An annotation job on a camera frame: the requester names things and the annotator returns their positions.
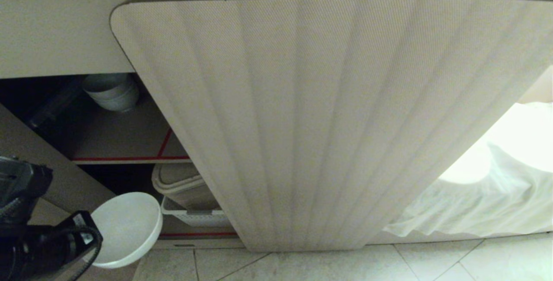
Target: tiled floor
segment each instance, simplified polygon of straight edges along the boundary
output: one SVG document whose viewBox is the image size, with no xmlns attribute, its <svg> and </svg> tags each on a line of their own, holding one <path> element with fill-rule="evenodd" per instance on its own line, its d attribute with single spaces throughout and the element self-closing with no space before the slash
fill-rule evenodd
<svg viewBox="0 0 553 281">
<path fill-rule="evenodd" d="M 83 262 L 79 262 L 67 271 L 57 277 L 55 281 L 67 281 L 83 266 Z M 138 267 L 138 262 L 118 269 L 102 269 L 90 267 L 81 277 L 79 281 L 131 281 Z"/>
<path fill-rule="evenodd" d="M 553 281 L 553 234 L 358 251 L 152 250 L 134 281 Z"/>
</svg>

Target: white sheet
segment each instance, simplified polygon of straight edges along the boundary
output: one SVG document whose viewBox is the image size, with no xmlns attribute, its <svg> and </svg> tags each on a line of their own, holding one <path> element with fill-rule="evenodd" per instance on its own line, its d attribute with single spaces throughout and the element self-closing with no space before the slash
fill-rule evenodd
<svg viewBox="0 0 553 281">
<path fill-rule="evenodd" d="M 551 226 L 552 116 L 551 104 L 515 104 L 384 230 L 489 236 Z"/>
</svg>

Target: white basket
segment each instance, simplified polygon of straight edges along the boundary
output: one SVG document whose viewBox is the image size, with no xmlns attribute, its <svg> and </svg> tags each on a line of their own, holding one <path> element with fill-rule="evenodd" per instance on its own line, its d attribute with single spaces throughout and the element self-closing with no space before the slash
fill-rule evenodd
<svg viewBox="0 0 553 281">
<path fill-rule="evenodd" d="M 173 215 L 192 227 L 231 227 L 231 222 L 221 210 L 188 212 L 166 196 L 163 196 L 162 213 Z"/>
</svg>

